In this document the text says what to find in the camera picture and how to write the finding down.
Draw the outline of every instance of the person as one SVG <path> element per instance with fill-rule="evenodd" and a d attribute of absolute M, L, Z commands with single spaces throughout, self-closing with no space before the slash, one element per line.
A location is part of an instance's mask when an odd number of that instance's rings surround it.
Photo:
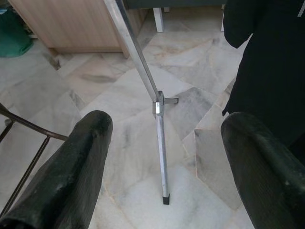
<path fill-rule="evenodd" d="M 251 36 L 226 112 L 260 119 L 305 165 L 305 0 L 228 0 L 224 36 Z"/>

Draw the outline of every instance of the floor tile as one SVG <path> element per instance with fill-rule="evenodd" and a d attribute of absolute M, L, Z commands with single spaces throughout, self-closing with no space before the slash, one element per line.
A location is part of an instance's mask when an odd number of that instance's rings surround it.
<path fill-rule="evenodd" d="M 196 154 L 194 131 L 191 131 L 190 134 L 182 140 L 182 143 L 189 156 L 194 156 Z"/>
<path fill-rule="evenodd" d="M 240 229 L 234 222 L 230 222 L 224 229 Z"/>
<path fill-rule="evenodd" d="M 164 31 L 220 32 L 222 16 L 221 6 L 171 8 L 163 14 Z"/>
<path fill-rule="evenodd" d="M 233 221 L 240 229 L 254 229 L 249 215 L 243 205 L 241 205 L 235 213 Z"/>
<path fill-rule="evenodd" d="M 196 172 L 196 156 L 190 156 L 183 160 L 182 164 L 186 167 L 195 177 L 197 176 Z"/>
<path fill-rule="evenodd" d="M 61 77 L 66 77 L 76 68 L 86 63 L 94 54 L 93 53 L 78 53 L 74 54 L 71 60 L 65 63 L 57 72 Z"/>
<path fill-rule="evenodd" d="M 40 53 L 25 53 L 19 57 L 0 58 L 0 66 L 0 91 L 4 88 L 8 89 L 33 75 L 43 76 L 47 69 L 54 70 Z"/>
<path fill-rule="evenodd" d="M 227 92 L 222 92 L 217 100 L 216 100 L 216 104 L 221 107 L 222 110 L 224 110 L 225 106 L 227 105 L 228 101 L 230 98 L 230 94 L 228 94 Z"/>
<path fill-rule="evenodd" d="M 111 66 L 114 69 L 120 70 L 123 73 L 127 72 L 132 68 L 135 68 L 131 57 L 126 59 L 126 57 L 124 57 L 123 53 L 121 52 L 118 53 L 105 52 L 105 53 L 101 53 L 101 56 L 109 66 Z"/>
<path fill-rule="evenodd" d="M 177 97 L 179 103 L 167 105 L 165 113 L 176 128 L 179 137 L 184 139 L 212 107 L 216 97 L 195 87 L 178 94 Z"/>
<path fill-rule="evenodd" d="M 219 130 L 195 130 L 196 169 L 206 183 L 229 207 L 241 205 Z"/>
<path fill-rule="evenodd" d="M 200 123 L 198 123 L 196 129 L 218 130 L 220 132 L 223 121 L 222 109 L 218 105 L 213 104 Z"/>
<path fill-rule="evenodd" d="M 191 87 L 162 69 L 150 66 L 150 70 L 158 90 L 164 91 L 166 97 L 173 97 Z M 137 70 L 132 69 L 81 110 L 81 115 L 85 116 L 88 112 L 99 109 L 107 112 L 113 121 L 118 122 L 151 106 L 151 99 Z"/>
<path fill-rule="evenodd" d="M 234 48 L 231 46 L 225 39 L 224 37 L 224 32 L 217 33 L 216 36 L 213 38 L 213 45 L 229 52 L 233 52 L 235 54 L 240 54 L 242 55 L 244 53 L 244 50 L 248 44 L 248 41 L 243 43 L 239 48 Z"/>
<path fill-rule="evenodd" d="M 86 103 L 79 97 L 78 94 L 76 94 L 75 91 L 70 90 L 69 96 L 73 100 L 73 102 L 75 103 L 75 105 L 77 106 L 77 108 L 79 110 L 82 110 L 86 106 Z"/>
<path fill-rule="evenodd" d="M 222 229 L 232 211 L 181 166 L 169 169 L 170 205 L 163 205 L 160 175 L 117 196 L 116 202 L 137 229 Z"/>
<path fill-rule="evenodd" d="M 135 229 L 114 200 L 105 192 L 99 195 L 89 229 Z"/>
<path fill-rule="evenodd" d="M 7 109 L 13 106 L 13 98 L 8 89 L 4 89 L 0 92 L 0 103 Z"/>
<path fill-rule="evenodd" d="M 67 84 L 51 66 L 9 88 L 13 103 L 25 119 L 31 118 L 67 91 Z"/>
<path fill-rule="evenodd" d="M 69 136 L 80 119 L 79 110 L 70 98 L 69 93 L 65 93 L 56 102 L 38 112 L 29 121 L 47 130 Z M 33 174 L 35 174 L 35 171 L 55 153 L 62 143 L 63 141 L 56 139 L 52 139 L 52 141 L 49 142 L 41 155 L 37 166 L 33 170 Z"/>
<path fill-rule="evenodd" d="M 88 104 L 108 89 L 121 75 L 100 56 L 94 55 L 65 77 L 70 88 Z"/>
<path fill-rule="evenodd" d="M 0 206 L 10 195 L 25 173 L 44 137 L 15 123 L 0 144 Z"/>
<path fill-rule="evenodd" d="M 186 157 L 182 143 L 165 119 L 168 165 Z M 156 123 L 151 109 L 113 123 L 112 142 L 105 164 L 104 185 L 114 195 L 160 170 Z"/>
<path fill-rule="evenodd" d="M 158 33 L 143 50 L 148 63 L 163 66 L 193 66 L 212 45 L 210 32 Z"/>

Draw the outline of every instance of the black padded armrest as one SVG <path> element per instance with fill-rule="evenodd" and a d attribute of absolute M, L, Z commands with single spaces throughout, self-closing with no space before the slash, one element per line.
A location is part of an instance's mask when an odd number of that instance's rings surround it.
<path fill-rule="evenodd" d="M 305 228 L 305 167 L 252 115 L 231 114 L 221 132 L 255 228 Z"/>
<path fill-rule="evenodd" d="M 38 170 L 1 229 L 86 229 L 102 185 L 112 120 L 93 111 Z"/>

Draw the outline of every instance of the green bag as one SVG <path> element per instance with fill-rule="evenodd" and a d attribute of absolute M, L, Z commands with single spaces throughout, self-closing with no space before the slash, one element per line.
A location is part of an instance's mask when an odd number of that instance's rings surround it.
<path fill-rule="evenodd" d="M 0 15 L 0 57 L 23 55 L 32 45 L 32 40 L 10 9 Z"/>

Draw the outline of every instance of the rubber tip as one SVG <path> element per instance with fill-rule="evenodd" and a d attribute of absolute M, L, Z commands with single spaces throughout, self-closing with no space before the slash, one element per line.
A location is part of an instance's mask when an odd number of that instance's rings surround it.
<path fill-rule="evenodd" d="M 168 195 L 168 197 L 163 197 L 163 204 L 164 205 L 169 205 L 170 204 L 170 196 Z"/>

